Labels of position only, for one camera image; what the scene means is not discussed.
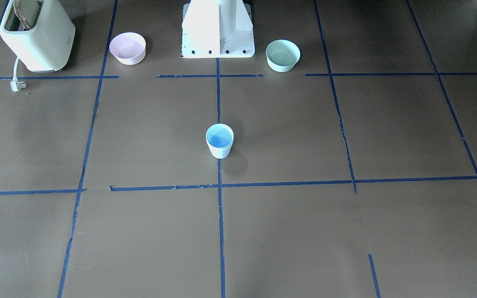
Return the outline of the light blue cup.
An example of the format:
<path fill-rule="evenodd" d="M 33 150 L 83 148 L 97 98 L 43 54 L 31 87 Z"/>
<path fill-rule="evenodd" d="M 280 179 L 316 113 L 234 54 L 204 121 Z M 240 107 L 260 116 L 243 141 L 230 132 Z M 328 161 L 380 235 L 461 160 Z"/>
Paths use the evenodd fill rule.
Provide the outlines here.
<path fill-rule="evenodd" d="M 233 143 L 227 144 L 225 147 L 215 147 L 211 143 L 207 143 L 210 153 L 214 158 L 224 159 L 226 158 L 232 148 Z"/>
<path fill-rule="evenodd" d="M 213 124 L 207 129 L 205 140 L 210 149 L 231 147 L 234 141 L 234 132 L 226 124 Z"/>

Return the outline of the white power plug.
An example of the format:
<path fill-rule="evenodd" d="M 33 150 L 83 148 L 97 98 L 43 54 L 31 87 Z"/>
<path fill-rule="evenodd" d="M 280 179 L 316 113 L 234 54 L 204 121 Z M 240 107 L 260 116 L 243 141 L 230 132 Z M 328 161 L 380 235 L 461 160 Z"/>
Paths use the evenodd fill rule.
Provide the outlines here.
<path fill-rule="evenodd" d="M 23 90 L 24 88 L 26 88 L 27 84 L 23 81 L 19 81 L 18 79 L 18 75 L 17 75 L 17 68 L 18 68 L 18 64 L 19 64 L 19 57 L 17 57 L 15 59 L 15 63 L 14 63 L 14 66 L 13 66 L 13 76 L 12 76 L 12 80 L 10 82 L 10 86 L 11 86 L 11 90 L 13 92 L 19 92 L 21 90 Z"/>

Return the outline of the cream toaster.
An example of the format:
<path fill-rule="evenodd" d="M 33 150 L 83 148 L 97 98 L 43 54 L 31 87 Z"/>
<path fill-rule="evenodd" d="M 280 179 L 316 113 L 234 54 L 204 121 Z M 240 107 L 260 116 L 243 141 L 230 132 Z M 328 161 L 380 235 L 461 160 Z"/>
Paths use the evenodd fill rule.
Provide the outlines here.
<path fill-rule="evenodd" d="M 38 0 L 41 4 L 36 25 L 25 31 L 13 10 L 13 0 L 6 6 L 0 36 L 6 45 L 34 73 L 63 69 L 70 57 L 75 25 L 58 0 Z"/>

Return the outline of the bread slice in toaster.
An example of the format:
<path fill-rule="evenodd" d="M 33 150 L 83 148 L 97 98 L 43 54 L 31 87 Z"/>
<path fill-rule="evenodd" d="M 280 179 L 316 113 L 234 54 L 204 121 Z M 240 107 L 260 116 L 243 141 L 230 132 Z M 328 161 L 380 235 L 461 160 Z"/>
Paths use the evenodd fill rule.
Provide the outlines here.
<path fill-rule="evenodd" d="M 37 0 L 14 0 L 13 10 L 25 31 L 36 25 L 41 4 Z"/>

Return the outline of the pink bowl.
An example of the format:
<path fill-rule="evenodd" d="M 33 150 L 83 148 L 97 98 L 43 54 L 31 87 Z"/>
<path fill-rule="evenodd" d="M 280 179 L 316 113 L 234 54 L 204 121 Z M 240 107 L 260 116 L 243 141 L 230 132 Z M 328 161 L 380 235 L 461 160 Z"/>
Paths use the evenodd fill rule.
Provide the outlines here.
<path fill-rule="evenodd" d="M 135 65 L 146 56 L 146 40 L 135 32 L 124 32 L 115 36 L 108 46 L 110 53 L 124 65 Z"/>

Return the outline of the green bowl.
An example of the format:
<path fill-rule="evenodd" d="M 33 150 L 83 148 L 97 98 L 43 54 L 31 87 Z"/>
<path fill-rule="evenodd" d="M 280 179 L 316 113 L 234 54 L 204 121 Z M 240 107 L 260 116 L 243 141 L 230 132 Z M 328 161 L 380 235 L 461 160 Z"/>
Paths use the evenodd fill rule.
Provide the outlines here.
<path fill-rule="evenodd" d="M 275 72 L 289 72 L 299 62 L 301 50 L 292 41 L 279 39 L 267 45 L 266 59 L 268 66 Z"/>

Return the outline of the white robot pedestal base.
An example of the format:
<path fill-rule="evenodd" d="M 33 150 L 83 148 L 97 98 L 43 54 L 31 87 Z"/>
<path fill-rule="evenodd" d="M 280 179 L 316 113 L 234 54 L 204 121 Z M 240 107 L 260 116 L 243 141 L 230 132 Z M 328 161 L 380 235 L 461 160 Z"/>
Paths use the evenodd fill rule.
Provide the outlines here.
<path fill-rule="evenodd" d="M 192 0 L 183 6 L 181 57 L 250 58 L 255 54 L 250 0 Z"/>

